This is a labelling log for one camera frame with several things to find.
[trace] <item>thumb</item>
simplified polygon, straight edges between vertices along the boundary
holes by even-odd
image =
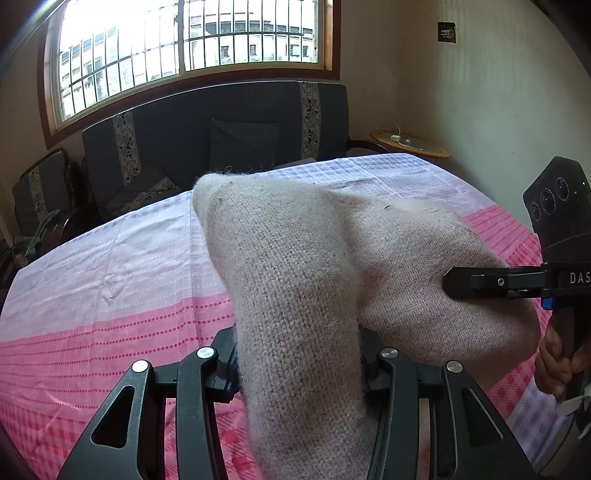
[[[573,373],[578,374],[591,365],[591,333],[587,336],[581,348],[579,348],[571,362]]]

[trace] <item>finger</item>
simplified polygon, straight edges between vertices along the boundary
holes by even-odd
[[[591,335],[587,337],[581,348],[573,356],[571,368],[574,373],[579,373],[591,365]]]
[[[570,360],[568,358],[562,357],[556,360],[546,349],[545,342],[540,342],[540,356],[549,377],[564,385],[570,382],[571,378],[573,378],[573,373],[571,372]]]
[[[536,356],[534,363],[534,379],[535,384],[538,387],[538,390],[542,393],[552,394],[556,398],[561,396],[564,392],[565,385],[563,385],[562,383],[558,382],[557,380],[553,379],[548,375],[541,355],[538,354],[538,356]]]
[[[546,333],[544,335],[544,343],[546,345],[547,350],[552,354],[554,358],[558,359],[562,356],[562,337],[558,334],[552,323],[548,324],[548,328],[546,329]]]

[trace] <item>building window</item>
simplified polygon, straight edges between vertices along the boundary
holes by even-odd
[[[55,20],[61,25],[52,32],[59,35],[50,34],[46,46],[52,128],[146,83],[210,67],[305,61],[321,70],[325,1],[69,0]]]

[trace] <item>pink and white tablecloth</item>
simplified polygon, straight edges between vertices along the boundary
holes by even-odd
[[[379,197],[442,202],[509,265],[539,264],[536,237],[450,173],[411,155],[344,158],[258,175]],[[548,314],[540,309],[542,329]],[[21,270],[0,317],[0,420],[41,480],[54,480],[77,438],[137,359],[176,362],[233,323],[191,193],[129,213]],[[532,380],[533,359],[489,396],[534,459],[555,431],[554,400]],[[178,477],[169,402],[166,475]],[[216,406],[230,479],[258,479],[240,395]]]

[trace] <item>beige knit sweater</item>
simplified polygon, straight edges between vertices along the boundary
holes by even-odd
[[[232,298],[251,447],[265,478],[365,479],[376,420],[358,325],[482,388],[536,350],[528,300],[454,301],[452,266],[502,267],[452,213],[252,176],[202,177],[193,205]]]

